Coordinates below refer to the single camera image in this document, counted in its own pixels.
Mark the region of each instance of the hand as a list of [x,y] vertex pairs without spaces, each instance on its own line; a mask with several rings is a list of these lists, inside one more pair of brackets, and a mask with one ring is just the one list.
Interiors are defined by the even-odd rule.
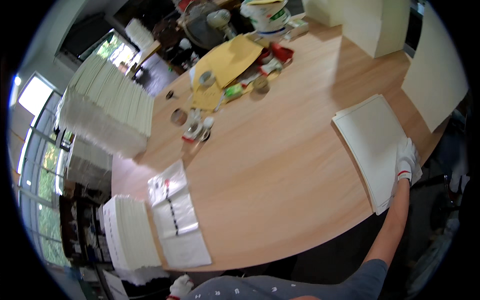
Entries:
[[407,144],[399,143],[396,149],[396,168],[398,170],[398,176],[407,173],[407,178],[411,180],[412,170],[415,169],[415,164],[419,160],[420,156],[412,143],[412,139],[408,138]]
[[178,277],[173,284],[170,286],[170,296],[173,299],[182,299],[185,297],[193,288],[193,282],[190,277],[185,274]]

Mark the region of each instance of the window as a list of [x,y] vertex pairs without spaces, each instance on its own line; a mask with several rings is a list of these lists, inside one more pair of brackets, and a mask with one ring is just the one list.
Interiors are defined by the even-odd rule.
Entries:
[[108,58],[118,67],[121,63],[125,66],[131,66],[136,51],[128,47],[127,43],[114,31],[112,39],[110,41],[106,40],[96,54],[103,58]]
[[60,99],[38,76],[32,77],[20,95],[18,102],[35,117],[22,149],[18,172],[21,174],[19,206],[32,242],[45,261],[64,266],[70,262],[62,248],[55,194],[62,192],[69,143],[63,139],[63,149],[55,145],[57,135],[53,125]]

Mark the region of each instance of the stack of white booklets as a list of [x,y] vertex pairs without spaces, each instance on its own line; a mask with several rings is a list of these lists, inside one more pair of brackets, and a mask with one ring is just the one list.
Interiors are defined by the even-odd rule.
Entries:
[[59,123],[110,154],[135,157],[151,134],[154,99],[95,54],[73,75],[59,104]]
[[109,195],[112,183],[112,155],[75,137],[67,158],[67,179]]
[[144,202],[116,195],[103,206],[108,250],[115,270],[135,271],[162,263]]
[[[379,215],[390,205],[396,191],[396,150],[407,136],[382,95],[374,95],[332,118],[347,142],[367,184],[373,211]],[[420,165],[412,182],[422,175]]]
[[153,44],[153,35],[142,25],[140,20],[133,18],[125,27],[125,33],[141,51],[145,51]]

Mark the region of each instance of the gray floor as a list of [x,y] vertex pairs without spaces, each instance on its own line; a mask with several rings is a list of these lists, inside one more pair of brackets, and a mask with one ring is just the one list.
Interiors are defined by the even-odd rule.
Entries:
[[[292,0],[287,4],[292,14],[303,12],[301,1]],[[138,79],[152,96],[156,96],[178,76],[168,70],[168,66],[158,55],[144,64],[144,74]],[[423,169],[423,177],[439,175],[442,172],[435,162]],[[410,210],[404,237],[389,269],[384,284],[382,299],[397,299],[403,288],[409,268],[407,264],[416,261],[429,246],[432,236],[430,212],[435,199],[445,197],[442,184],[412,189]],[[385,218],[375,214],[337,238],[298,254],[298,260],[291,274],[292,280],[317,283],[340,283],[355,272],[367,254]],[[249,276],[260,275],[269,264],[242,269]],[[196,285],[219,276],[222,272],[189,273]]]

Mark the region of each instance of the white cap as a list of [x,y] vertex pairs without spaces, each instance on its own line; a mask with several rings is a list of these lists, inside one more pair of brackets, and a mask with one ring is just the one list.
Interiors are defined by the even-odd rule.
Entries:
[[215,119],[213,117],[206,117],[204,120],[204,128],[212,128],[214,120]]

